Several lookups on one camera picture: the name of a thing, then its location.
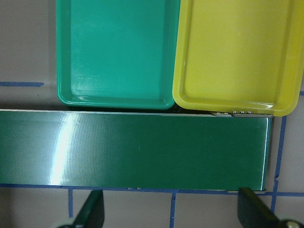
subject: tray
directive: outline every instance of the tray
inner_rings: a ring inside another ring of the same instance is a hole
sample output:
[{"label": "tray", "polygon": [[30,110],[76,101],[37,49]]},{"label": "tray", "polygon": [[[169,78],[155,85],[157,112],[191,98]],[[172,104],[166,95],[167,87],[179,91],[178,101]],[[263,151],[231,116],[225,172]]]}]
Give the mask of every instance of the tray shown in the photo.
[{"label": "tray", "polygon": [[179,0],[57,0],[59,99],[170,108],[179,9]]},{"label": "tray", "polygon": [[282,116],[304,67],[303,0],[182,0],[173,97],[187,109]]}]

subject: glossy green surface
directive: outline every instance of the glossy green surface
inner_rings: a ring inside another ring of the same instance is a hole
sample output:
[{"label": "glossy green surface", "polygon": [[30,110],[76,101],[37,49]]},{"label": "glossy green surface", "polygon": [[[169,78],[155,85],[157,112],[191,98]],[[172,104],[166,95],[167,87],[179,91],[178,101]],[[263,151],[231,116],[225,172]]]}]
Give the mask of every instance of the glossy green surface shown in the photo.
[{"label": "glossy green surface", "polygon": [[179,9],[179,0],[57,0],[59,99],[172,107]]},{"label": "glossy green surface", "polygon": [[0,183],[263,190],[270,118],[0,112]]}]

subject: blue tape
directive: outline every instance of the blue tape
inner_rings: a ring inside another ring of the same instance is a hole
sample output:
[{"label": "blue tape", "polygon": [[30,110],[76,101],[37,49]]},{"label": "blue tape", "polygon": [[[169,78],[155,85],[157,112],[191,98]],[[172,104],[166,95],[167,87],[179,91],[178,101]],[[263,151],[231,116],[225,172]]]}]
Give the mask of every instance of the blue tape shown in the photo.
[{"label": "blue tape", "polygon": [[282,154],[283,154],[283,146],[284,146],[284,137],[285,137],[285,128],[286,128],[286,120],[287,116],[282,117],[281,123],[281,131],[280,131],[280,139],[279,139],[279,148],[277,150],[277,158],[276,158],[276,167],[275,167],[275,182],[273,187],[273,194],[271,199],[271,211],[274,212],[276,208],[276,197],[277,197],[277,187],[279,184],[279,175],[281,169],[281,161],[282,161]]},{"label": "blue tape", "polygon": [[73,217],[73,188],[68,189],[68,215]]},{"label": "blue tape", "polygon": [[175,200],[176,200],[176,192],[172,193],[172,198],[171,198],[170,228],[174,228]]},{"label": "blue tape", "polygon": [[0,86],[12,86],[12,87],[41,87],[43,82],[0,82]]},{"label": "blue tape", "polygon": [[[68,189],[68,190],[104,190],[104,191],[138,191],[158,193],[184,193],[184,194],[207,194],[207,195],[237,195],[237,192],[225,190],[191,190],[191,189],[146,189],[146,188],[102,188],[85,186],[61,186],[61,185],[30,185],[30,184],[0,184],[7,188],[40,188],[40,189]],[[261,192],[262,196],[271,196],[272,192]]]},{"label": "blue tape", "polygon": [[278,192],[277,196],[304,197],[304,192]]}]

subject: green plastic tray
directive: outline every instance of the green plastic tray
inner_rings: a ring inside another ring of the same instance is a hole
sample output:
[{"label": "green plastic tray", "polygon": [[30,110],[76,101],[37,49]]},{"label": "green plastic tray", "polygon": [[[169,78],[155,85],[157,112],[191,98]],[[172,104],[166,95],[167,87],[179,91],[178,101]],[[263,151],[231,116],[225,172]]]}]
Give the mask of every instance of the green plastic tray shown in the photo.
[{"label": "green plastic tray", "polygon": [[170,108],[179,10],[179,0],[57,0],[59,99]]}]

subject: metal panel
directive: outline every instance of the metal panel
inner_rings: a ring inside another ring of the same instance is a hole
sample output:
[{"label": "metal panel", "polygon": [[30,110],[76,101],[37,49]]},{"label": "metal panel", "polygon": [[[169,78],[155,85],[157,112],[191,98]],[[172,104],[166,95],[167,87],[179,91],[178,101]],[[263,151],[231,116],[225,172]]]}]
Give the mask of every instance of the metal panel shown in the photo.
[{"label": "metal panel", "polygon": [[263,190],[271,118],[0,111],[0,183]]}]

